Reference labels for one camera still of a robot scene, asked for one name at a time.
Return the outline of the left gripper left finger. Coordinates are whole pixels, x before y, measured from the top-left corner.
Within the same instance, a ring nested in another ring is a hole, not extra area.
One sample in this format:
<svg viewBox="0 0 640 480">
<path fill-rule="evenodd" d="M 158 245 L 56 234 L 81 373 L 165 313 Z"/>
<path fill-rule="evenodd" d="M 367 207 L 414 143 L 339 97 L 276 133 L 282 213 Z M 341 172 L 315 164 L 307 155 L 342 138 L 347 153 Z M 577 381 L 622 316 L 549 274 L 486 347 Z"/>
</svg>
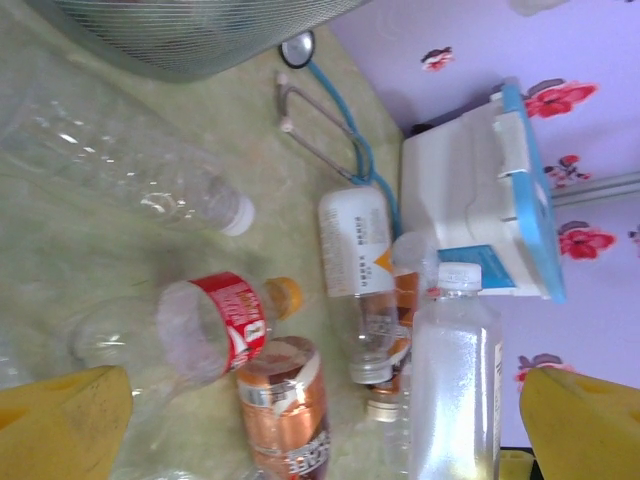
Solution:
<svg viewBox="0 0 640 480">
<path fill-rule="evenodd" d="M 3 479 L 107 479 L 133 410 L 124 368 L 100 366 L 1 391 Z"/>
</svg>

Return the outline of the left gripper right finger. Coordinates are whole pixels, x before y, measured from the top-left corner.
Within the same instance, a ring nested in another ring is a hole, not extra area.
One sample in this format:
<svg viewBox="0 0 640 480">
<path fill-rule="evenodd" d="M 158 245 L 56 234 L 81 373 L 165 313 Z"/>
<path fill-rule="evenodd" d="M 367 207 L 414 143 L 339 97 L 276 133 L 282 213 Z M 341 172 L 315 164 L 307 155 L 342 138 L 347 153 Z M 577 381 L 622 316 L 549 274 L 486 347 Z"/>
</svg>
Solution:
<svg viewBox="0 0 640 480">
<path fill-rule="evenodd" d="M 526 376 L 520 414 L 546 479 L 637 479 L 639 391 L 552 368 Z"/>
</svg>

